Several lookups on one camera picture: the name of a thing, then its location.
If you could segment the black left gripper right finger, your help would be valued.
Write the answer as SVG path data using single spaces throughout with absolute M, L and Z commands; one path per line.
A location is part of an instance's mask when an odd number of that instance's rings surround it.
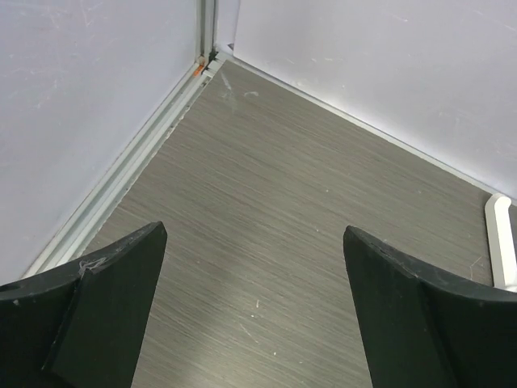
M 516 295 L 407 255 L 358 227 L 343 254 L 375 387 L 514 387 Z

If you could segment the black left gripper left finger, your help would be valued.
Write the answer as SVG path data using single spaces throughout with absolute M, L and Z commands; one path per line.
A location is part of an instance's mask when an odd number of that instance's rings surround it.
M 162 222 L 1 287 L 3 387 L 130 387 L 166 249 Z

